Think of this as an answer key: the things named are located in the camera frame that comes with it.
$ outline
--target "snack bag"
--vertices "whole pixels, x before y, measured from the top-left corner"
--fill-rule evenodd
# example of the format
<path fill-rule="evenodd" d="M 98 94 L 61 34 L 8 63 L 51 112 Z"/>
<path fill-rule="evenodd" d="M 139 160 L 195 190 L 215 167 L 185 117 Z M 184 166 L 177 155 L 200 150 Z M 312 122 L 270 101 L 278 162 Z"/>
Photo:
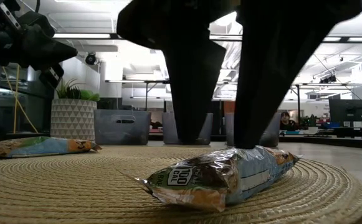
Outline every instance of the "snack bag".
<path fill-rule="evenodd" d="M 0 141 L 0 158 L 49 156 L 102 149 L 92 141 L 32 137 Z"/>
<path fill-rule="evenodd" d="M 232 148 L 181 161 L 137 181 L 162 202 L 221 212 L 271 186 L 298 160 L 261 146 Z"/>

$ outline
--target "gray storage bin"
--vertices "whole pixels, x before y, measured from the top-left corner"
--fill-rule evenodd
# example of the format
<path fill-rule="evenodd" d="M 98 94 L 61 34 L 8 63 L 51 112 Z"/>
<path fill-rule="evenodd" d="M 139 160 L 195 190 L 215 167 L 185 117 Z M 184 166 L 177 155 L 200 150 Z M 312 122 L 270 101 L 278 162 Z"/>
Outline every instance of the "gray storage bin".
<path fill-rule="evenodd" d="M 280 113 L 275 113 L 267 129 L 262 133 L 260 146 L 276 147 L 279 143 Z M 234 114 L 225 114 L 226 144 L 234 146 Z"/>
<path fill-rule="evenodd" d="M 146 145 L 150 112 L 95 110 L 95 142 L 113 145 Z"/>
<path fill-rule="evenodd" d="M 211 142 L 212 113 L 208 113 L 196 144 L 208 145 Z M 163 138 L 165 144 L 182 144 L 176 132 L 174 113 L 163 113 Z"/>

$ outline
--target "textured planter pot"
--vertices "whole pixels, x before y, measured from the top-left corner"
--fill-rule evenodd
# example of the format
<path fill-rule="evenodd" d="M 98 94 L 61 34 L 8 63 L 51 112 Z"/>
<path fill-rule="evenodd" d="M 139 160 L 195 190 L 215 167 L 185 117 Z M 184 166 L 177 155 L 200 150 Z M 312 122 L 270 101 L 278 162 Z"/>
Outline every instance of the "textured planter pot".
<path fill-rule="evenodd" d="M 50 136 L 67 139 L 95 140 L 93 111 L 97 102 L 54 99 L 50 116 Z"/>

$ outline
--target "woven rug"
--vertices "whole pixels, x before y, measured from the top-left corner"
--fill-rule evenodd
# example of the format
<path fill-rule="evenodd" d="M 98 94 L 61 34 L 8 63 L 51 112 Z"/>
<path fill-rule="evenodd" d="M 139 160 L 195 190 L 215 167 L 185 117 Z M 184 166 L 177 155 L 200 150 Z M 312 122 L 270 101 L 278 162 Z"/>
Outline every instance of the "woven rug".
<path fill-rule="evenodd" d="M 0 223 L 354 223 L 362 182 L 302 159 L 271 188 L 222 213 L 165 205 L 119 173 L 154 171 L 212 149 L 104 147 L 100 152 L 0 160 Z"/>

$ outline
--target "computer monitor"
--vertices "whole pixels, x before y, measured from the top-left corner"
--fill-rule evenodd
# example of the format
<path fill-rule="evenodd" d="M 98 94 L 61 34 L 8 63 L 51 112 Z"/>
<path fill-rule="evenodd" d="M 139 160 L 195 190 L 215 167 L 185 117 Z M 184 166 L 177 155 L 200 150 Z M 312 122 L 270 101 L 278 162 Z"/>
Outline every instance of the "computer monitor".
<path fill-rule="evenodd" d="M 330 121 L 339 122 L 342 126 L 362 121 L 362 100 L 329 100 Z"/>

